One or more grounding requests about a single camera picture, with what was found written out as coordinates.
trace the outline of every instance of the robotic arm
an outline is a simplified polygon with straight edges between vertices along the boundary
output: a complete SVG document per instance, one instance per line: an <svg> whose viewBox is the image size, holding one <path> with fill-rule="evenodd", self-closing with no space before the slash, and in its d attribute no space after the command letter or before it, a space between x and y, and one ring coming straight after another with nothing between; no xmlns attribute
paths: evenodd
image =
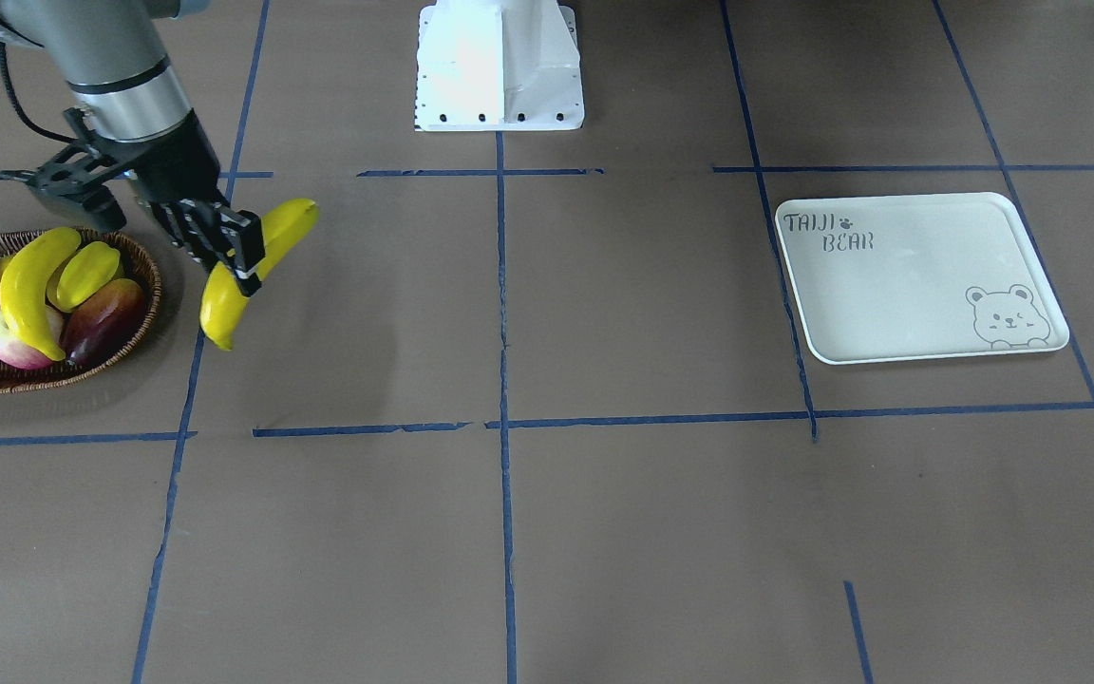
<svg viewBox="0 0 1094 684"><path fill-rule="evenodd" d="M126 224L104 185L123 174L174 246L207 271L221 262L251 295L264 258L259 217L218 190L221 166L152 23L208 4L0 0L0 43L43 47L78 100L65 112L74 139L18 181L49 211L107 233Z"/></svg>

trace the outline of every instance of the plastic fruit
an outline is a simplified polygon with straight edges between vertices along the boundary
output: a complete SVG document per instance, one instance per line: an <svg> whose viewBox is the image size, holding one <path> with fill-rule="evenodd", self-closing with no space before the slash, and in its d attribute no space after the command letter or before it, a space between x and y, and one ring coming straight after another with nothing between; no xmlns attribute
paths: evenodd
<svg viewBox="0 0 1094 684"><path fill-rule="evenodd" d="M67 363L94 367L105 362L129 343L146 318L142 286L127 277L109 281L70 314L61 333Z"/></svg>
<svg viewBox="0 0 1094 684"><path fill-rule="evenodd" d="M45 231L16 252L3 270L0 306L8 327L25 345L60 362L65 351L48 329L45 315L45 286L61 262L73 255L82 242L73 228Z"/></svg>
<svg viewBox="0 0 1094 684"><path fill-rule="evenodd" d="M270 270L301 239L310 233L318 220L318 205L312 199L288 199L260 220L264 233L264 259L256 267L256 275L264 281ZM244 298L234 283L225 265L218 264L205 281L200 298L200 328L213 345L230 350L234 343L231 334L243 320L244 309L251 299Z"/></svg>
<svg viewBox="0 0 1094 684"><path fill-rule="evenodd" d="M61 326L66 323L61 318L61 313L51 306L45 306L45 315L48 320L49 333L54 337L61 336ZM3 316L3 309L0 309L0 362L8 363L9 367L22 370L37 370L54 364L54 360L40 353L34 347L25 345L8 328L8 321Z"/></svg>
<svg viewBox="0 0 1094 684"><path fill-rule="evenodd" d="M91 242L70 257L51 298L58 311L70 313L74 306L86 302L109 280L125 276L120 265L120 251L107 242Z"/></svg>

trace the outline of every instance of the grid line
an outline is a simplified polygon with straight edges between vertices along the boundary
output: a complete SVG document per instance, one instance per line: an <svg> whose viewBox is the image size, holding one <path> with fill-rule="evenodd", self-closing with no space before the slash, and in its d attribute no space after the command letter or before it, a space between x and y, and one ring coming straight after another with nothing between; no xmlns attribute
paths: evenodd
<svg viewBox="0 0 1094 684"><path fill-rule="evenodd" d="M513 586L513 486L509 475L509 309L505 290L504 135L496 134L496 251L500 287L500 528L504 541L505 681L517 684L517 619Z"/></svg>
<svg viewBox="0 0 1094 684"><path fill-rule="evenodd" d="M1003 151L1000 150L998 139L996 139L994 130L990 128L990 120L986 116L986 107L982 104L981 97L977 95L977 89L974 86L973 78L969 78L968 66L965 66L964 57L961 56L961 48L956 46L956 38L952 34L952 26L947 24L947 16L943 13L943 8L940 4L940 0L931 0L931 5L936 12L936 16L940 20L940 25L943 27L943 33L947 38L947 46L952 48L952 55L956 60L956 67L961 70L961 78L964 79L965 88L968 90L968 94L974 100L974 107L977 109L977 116L981 118L982 129L986 131L986 138L990 140L990 150L994 152L994 159L998 161L998 167L1000 172L1003 173L1003 179L1006 182L1008 192L1011 193L1011 199L1015 202L1016 212L1020 213L1020 221L1024 224L1025 232L1028 233L1028 240L1033 243L1033 253L1037 256L1037 260L1040 263L1040 267L1048 273L1046 268L1046 258L1041 255L1040 248L1037 246L1037 239L1033 234L1033 227L1028 222L1027 213L1024 211L1024 204L1020 200L1019 190L1016 190L1015 183L1011 178L1011 171L1008 169L1006 161L1003 160ZM1058 298L1058 289L1052 285L1052 278L1050 278L1050 290L1055 292L1055 299ZM1071 324L1068 323L1069 331L1069 346L1075 351L1075 360L1080 364L1080 370L1083 374L1083 381L1089 389L1091 394L1091 402L1094 403L1094 380L1091 378L1091 369L1086 364L1086 359L1083 357L1083 350L1078 343L1078 336L1075 335L1075 329Z"/></svg>
<svg viewBox="0 0 1094 684"><path fill-rule="evenodd" d="M737 82L737 98L742 104L742 118L745 121L745 136L750 143L750 158L754 160L754 169L757 185L759 186L759 199L763 200L763 213L766 220L767 239L771 242L771 253L776 260L777 276L779 280L779 294L782 298L782 309L788 316L788 327L791 329L791 347L795 355L795 369L800 376L800 389L804 397L804 410L808 411L808 426L813 442L819 438L817 431L817 413L813 408L813 393L808 387L808 372L804 370L804 353L800 348L800 334L795 331L795 313L791 309L791 300L788 298L788 277L782 267L782 256L779 253L779 239L773 231L773 220L771 218L771 199L767 195L767 182L763 174L763 156L759 155L759 142L754 135L754 119L750 116L750 101L745 92L745 79L742 77L742 60L737 57L737 43L733 39L733 22L729 18L729 1L720 0L721 18L724 21L724 38L729 42L729 57L733 66L733 78Z"/></svg>
<svg viewBox="0 0 1094 684"><path fill-rule="evenodd" d="M504 175L602 175L605 169L593 170L364 170L357 177L423 177L423 176L504 176Z"/></svg>
<svg viewBox="0 0 1094 684"><path fill-rule="evenodd" d="M178 432L125 432L103 434L36 434L0 437L0 447L34 447L39 444L112 444L116 442L174 442ZM190 431L187 437L195 437Z"/></svg>
<svg viewBox="0 0 1094 684"><path fill-rule="evenodd" d="M847 594L847 611L851 614L851 628L854 630L856 650L860 653L860 670L863 671L863 684L873 684L872 662L868 659L868 641L863 637L863 623L860 622L860 603L854 598L854 584L843 580L842 590Z"/></svg>
<svg viewBox="0 0 1094 684"><path fill-rule="evenodd" d="M238 173L240 155L243 151L243 141L247 136L248 109L252 107L252 92L256 89L256 72L260 68L260 55L264 47L264 30L269 21L269 0L264 0L260 5L260 18L256 26L256 43L252 50L252 63L248 67L247 89L243 92L243 105L240 108L238 129L234 136L234 151L231 156L230 177L226 179L225 199L230 204L234 197L234 179ZM171 536L171 519L175 514L175 500L178 492L179 471L184 466L184 450L188 437L188 424L191 420L191 407L197 397L197 380L200 375L200 359L206 347L206 335L197 328L197 341L191 351L191 364L188 370L188 391L184 403L184 410L179 415L179 431L177 433L175 450L171 456L171 475L168 479L168 494L166 494L166 506L163 515L163 540L160 542L160 550L154 556L154 564L151 568L151 584L147 592L147 608L142 614L142 627L138 636L138 653L133 659L133 676L131 684L142 684L142 674L147 668L147 654L149 650L149 639L154 624L154 613L158 607L158 594L163 580L163 567L168 549Z"/></svg>
<svg viewBox="0 0 1094 684"><path fill-rule="evenodd" d="M929 172L1094 172L1094 164L826 164L826 165L750 165L750 167L711 167L712 173L929 173Z"/></svg>
<svg viewBox="0 0 1094 684"><path fill-rule="evenodd" d="M878 407L878 408L826 408L817 410L819 419L864 419L864 417L912 417L933 415L989 415L1015 413L1090 411L1094 402L1049 402L1031 404L984 404L984 406L945 407ZM589 416L561 417L561 419L511 420L511 429L577 428L577 426L624 425L694 425L711 422L772 422L807 419L806 411L763 411L734 414L673 414L642 416ZM498 421L484 424L484 428L497 429Z"/></svg>
<svg viewBox="0 0 1094 684"><path fill-rule="evenodd" d="M409 422L398 425L328 425L322 428L255 428L252 437L322 437L326 434L389 434L392 432L453 432L469 422Z"/></svg>

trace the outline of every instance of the brown floor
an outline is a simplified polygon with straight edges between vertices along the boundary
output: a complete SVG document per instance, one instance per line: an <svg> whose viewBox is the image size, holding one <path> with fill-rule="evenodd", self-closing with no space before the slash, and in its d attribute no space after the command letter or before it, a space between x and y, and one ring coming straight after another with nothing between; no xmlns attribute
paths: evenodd
<svg viewBox="0 0 1094 684"><path fill-rule="evenodd" d="M0 397L0 684L1094 681L1094 0L574 0L585 126L502 136L414 131L424 3L161 24L234 202L322 221L225 353L129 208L147 343ZM818 362L773 208L961 190L1072 345Z"/></svg>

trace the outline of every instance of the white tray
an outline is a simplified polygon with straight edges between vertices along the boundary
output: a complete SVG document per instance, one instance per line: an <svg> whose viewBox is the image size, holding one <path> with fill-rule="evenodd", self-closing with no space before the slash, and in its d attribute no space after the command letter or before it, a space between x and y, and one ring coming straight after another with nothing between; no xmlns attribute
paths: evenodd
<svg viewBox="0 0 1094 684"><path fill-rule="evenodd" d="M1033 353L1069 341L1019 212L994 192L790 199L776 230L822 362Z"/></svg>

